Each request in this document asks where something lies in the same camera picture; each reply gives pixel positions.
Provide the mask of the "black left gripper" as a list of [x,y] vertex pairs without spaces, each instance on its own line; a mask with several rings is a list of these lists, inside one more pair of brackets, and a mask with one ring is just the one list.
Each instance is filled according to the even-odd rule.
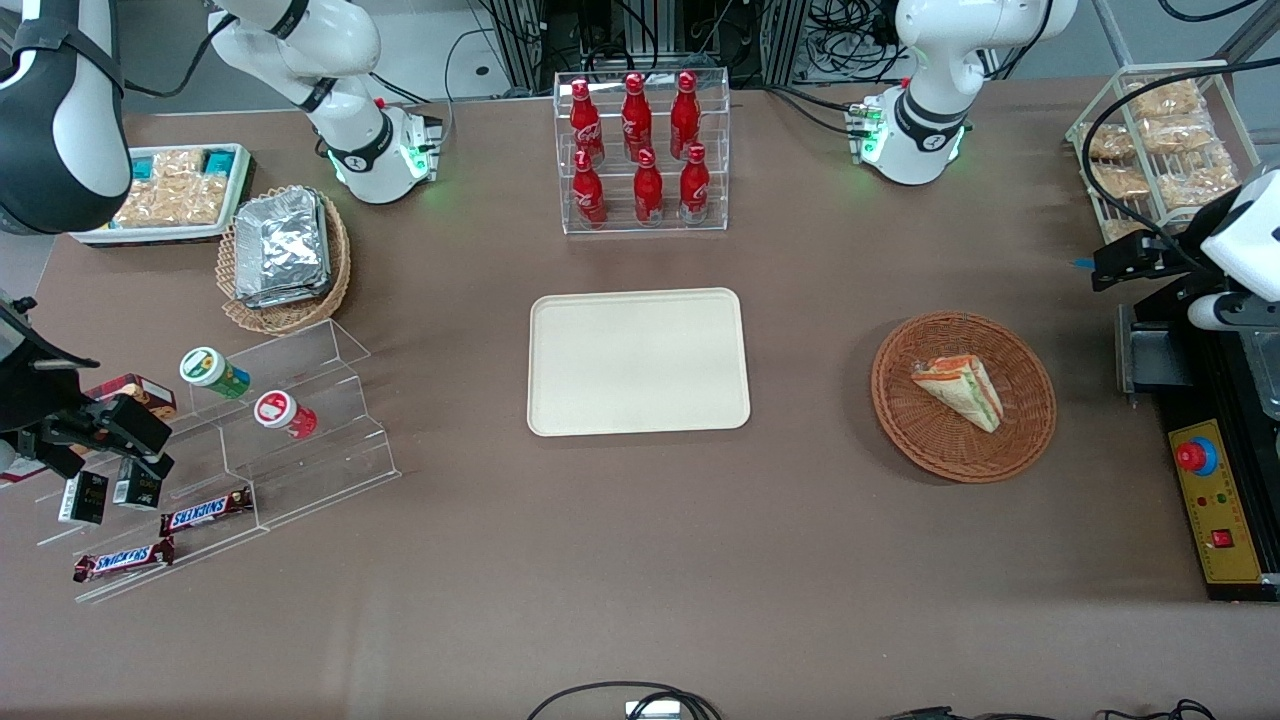
[[1189,233],[1161,240],[1149,232],[1132,232],[1093,252],[1091,287],[1094,292],[1105,292],[1129,281],[1185,275],[1203,260],[1202,243],[1203,240]]

